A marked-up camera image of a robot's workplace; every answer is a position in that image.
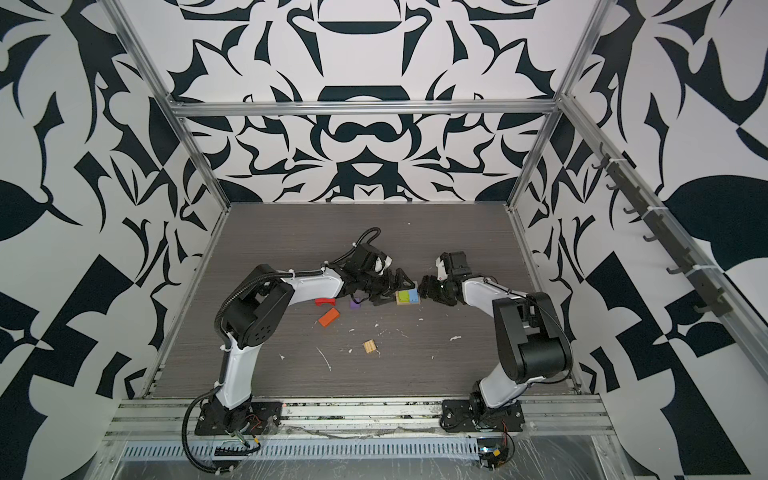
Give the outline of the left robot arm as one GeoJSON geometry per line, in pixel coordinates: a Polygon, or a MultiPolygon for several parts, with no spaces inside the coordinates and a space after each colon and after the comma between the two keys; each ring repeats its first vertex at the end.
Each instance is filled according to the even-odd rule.
{"type": "Polygon", "coordinates": [[[393,269],[391,263],[391,257],[378,248],[358,242],[314,270],[256,266],[223,301],[214,318],[225,352],[212,399],[217,414],[224,421],[246,415],[261,346],[277,331],[290,306],[357,292],[366,301],[381,305],[395,301],[398,292],[415,288],[404,270],[393,269]]]}

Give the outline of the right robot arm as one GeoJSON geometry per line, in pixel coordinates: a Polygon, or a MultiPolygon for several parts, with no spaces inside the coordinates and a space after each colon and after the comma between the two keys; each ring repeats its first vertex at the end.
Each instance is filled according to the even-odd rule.
{"type": "Polygon", "coordinates": [[[475,274],[462,251],[442,253],[436,268],[418,287],[422,298],[474,307],[494,321],[498,364],[469,399],[476,425],[506,412],[532,385],[569,376],[572,349],[548,294],[517,292],[475,274]]]}

